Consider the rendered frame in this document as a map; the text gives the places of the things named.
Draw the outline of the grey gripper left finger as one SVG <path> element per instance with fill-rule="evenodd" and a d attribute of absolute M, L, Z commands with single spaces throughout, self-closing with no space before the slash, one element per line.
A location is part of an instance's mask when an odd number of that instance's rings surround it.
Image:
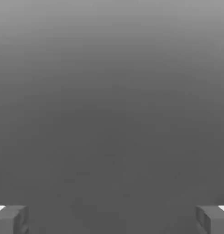
<path fill-rule="evenodd" d="M 0 210 L 0 234 L 29 234 L 29 207 L 4 206 Z"/>

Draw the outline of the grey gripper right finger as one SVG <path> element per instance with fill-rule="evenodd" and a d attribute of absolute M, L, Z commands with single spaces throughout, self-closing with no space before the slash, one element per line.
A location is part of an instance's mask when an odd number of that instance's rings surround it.
<path fill-rule="evenodd" d="M 224 234 L 224 205 L 196 206 L 198 234 Z"/>

